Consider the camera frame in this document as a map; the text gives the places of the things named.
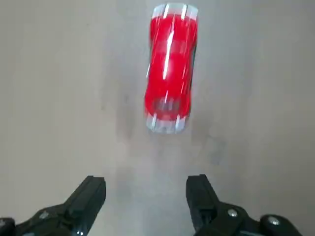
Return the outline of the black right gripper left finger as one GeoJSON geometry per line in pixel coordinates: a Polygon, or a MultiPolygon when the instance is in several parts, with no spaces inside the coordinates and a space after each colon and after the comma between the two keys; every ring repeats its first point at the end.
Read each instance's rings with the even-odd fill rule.
{"type": "Polygon", "coordinates": [[[86,236],[106,199],[104,177],[87,176],[67,200],[37,211],[16,224],[11,217],[0,219],[2,236],[86,236]]]}

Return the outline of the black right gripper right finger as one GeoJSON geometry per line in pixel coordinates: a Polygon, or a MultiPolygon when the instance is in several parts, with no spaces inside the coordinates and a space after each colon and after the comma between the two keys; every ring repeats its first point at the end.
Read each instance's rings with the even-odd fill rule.
{"type": "Polygon", "coordinates": [[[285,217],[252,219],[240,206],[219,200],[205,174],[189,176],[186,199],[196,236],[301,236],[285,217]]]}

